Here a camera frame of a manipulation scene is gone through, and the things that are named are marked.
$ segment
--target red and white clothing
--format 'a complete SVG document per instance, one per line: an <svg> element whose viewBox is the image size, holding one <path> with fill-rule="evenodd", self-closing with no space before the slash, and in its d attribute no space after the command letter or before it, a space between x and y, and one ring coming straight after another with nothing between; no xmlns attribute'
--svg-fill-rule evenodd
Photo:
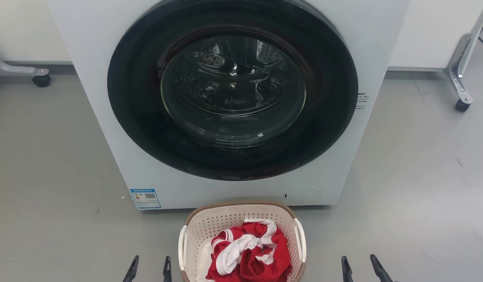
<svg viewBox="0 0 483 282"><path fill-rule="evenodd" d="M292 271L287 239L271 220L245 219L212 239L212 262L197 282L286 282Z"/></svg>

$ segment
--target front-loading washing machine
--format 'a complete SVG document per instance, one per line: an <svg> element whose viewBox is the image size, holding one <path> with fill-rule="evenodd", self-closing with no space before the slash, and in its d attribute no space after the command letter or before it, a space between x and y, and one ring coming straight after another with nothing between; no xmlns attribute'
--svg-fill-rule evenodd
<svg viewBox="0 0 483 282"><path fill-rule="evenodd" d="M139 209L335 204L409 0L50 0Z"/></svg>

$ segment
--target beige plastic basket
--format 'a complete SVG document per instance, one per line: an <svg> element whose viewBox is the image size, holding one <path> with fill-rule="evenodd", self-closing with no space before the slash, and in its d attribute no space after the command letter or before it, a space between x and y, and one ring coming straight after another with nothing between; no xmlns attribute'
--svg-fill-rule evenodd
<svg viewBox="0 0 483 282"><path fill-rule="evenodd" d="M292 272L289 282L301 280L306 267L306 238L294 212L272 202L228 202L193 211L179 235L179 266L184 282L196 281L199 269L205 269L210 256L211 239L227 228L240 226L245 218L269 219L276 223L288 241Z"/></svg>

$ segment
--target basket handle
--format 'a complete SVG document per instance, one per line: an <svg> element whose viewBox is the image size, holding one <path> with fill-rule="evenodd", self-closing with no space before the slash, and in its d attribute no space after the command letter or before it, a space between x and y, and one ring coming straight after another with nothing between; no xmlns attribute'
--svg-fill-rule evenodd
<svg viewBox="0 0 483 282"><path fill-rule="evenodd" d="M185 263L184 258L186 257L186 253L184 253L184 246L186 245L186 232L187 232L187 225L184 225L180 230L179 234L179 267L181 271L185 270Z"/></svg>
<svg viewBox="0 0 483 282"><path fill-rule="evenodd" d="M306 237L304 236L304 229L303 226L301 225L301 222L297 219L294 218L294 221L297 226L297 230L299 231L299 242L301 243L301 261L306 262Z"/></svg>

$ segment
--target blue and white sticker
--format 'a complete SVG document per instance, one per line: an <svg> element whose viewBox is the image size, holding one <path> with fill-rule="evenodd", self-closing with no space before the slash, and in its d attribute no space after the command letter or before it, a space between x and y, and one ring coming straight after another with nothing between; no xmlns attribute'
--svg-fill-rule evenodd
<svg viewBox="0 0 483 282"><path fill-rule="evenodd" d="M139 209L159 209L160 201L154 189L130 189Z"/></svg>

